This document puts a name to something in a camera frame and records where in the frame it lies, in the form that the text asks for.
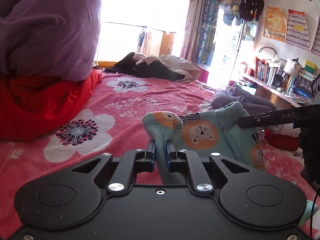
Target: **poster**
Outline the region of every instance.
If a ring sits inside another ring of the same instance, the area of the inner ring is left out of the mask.
[[[309,36],[304,12],[289,9],[285,42],[302,49],[309,50]]]
[[[319,21],[319,17],[318,17],[316,37],[315,37],[315,40],[313,41],[311,52],[320,56],[320,21]]]
[[[201,29],[200,29],[200,40],[198,49],[196,52],[196,63],[201,63],[201,56],[204,52],[204,48],[208,42],[209,29],[213,20],[214,7],[217,0],[204,0],[204,7],[202,11]]]
[[[284,42],[286,31],[287,22],[282,9],[267,6],[263,36]]]

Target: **bed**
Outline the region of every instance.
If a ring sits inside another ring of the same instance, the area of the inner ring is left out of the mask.
[[[130,149],[146,148],[149,137],[141,124],[146,113],[170,111],[185,115],[205,111],[214,92],[220,89],[198,81],[182,84],[118,73],[102,73],[102,77],[103,82],[96,86],[87,106],[53,134],[30,144],[0,142],[1,237],[8,238],[21,226],[13,201],[26,182],[103,152],[117,157]],[[295,181],[307,198],[313,200],[314,190],[300,176],[303,159],[266,141],[262,142],[262,148],[267,172]],[[153,172],[139,174],[137,183],[161,184],[161,181],[158,173]],[[319,234],[319,224],[317,212],[314,236]],[[303,227],[306,232],[308,226],[309,222]]]

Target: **cartoon lion face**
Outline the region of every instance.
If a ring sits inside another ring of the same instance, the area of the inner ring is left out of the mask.
[[[265,169],[263,153],[260,144],[255,145],[250,152],[250,159],[257,169]]]
[[[174,129],[176,124],[180,121],[180,118],[171,112],[154,112],[153,115],[159,123],[171,129]]]
[[[182,129],[183,142],[193,149],[209,149],[219,140],[219,135],[209,121],[186,123]]]

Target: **map poster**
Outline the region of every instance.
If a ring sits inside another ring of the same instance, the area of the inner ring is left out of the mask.
[[[304,12],[289,9],[285,42],[299,48],[309,50],[309,36]]]
[[[320,56],[320,21],[318,17],[318,25],[317,25],[317,32],[316,32],[316,37],[313,42],[311,52]]]
[[[281,8],[267,7],[263,36],[284,42],[287,22]]]

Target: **desk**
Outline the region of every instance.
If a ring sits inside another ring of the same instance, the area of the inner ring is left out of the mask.
[[[258,85],[256,94],[255,94],[256,96],[268,99],[279,110],[301,106],[297,102],[291,100],[289,97],[286,97],[284,94],[270,87],[269,85],[259,80],[258,78],[249,76],[245,73],[243,74],[243,77]]]

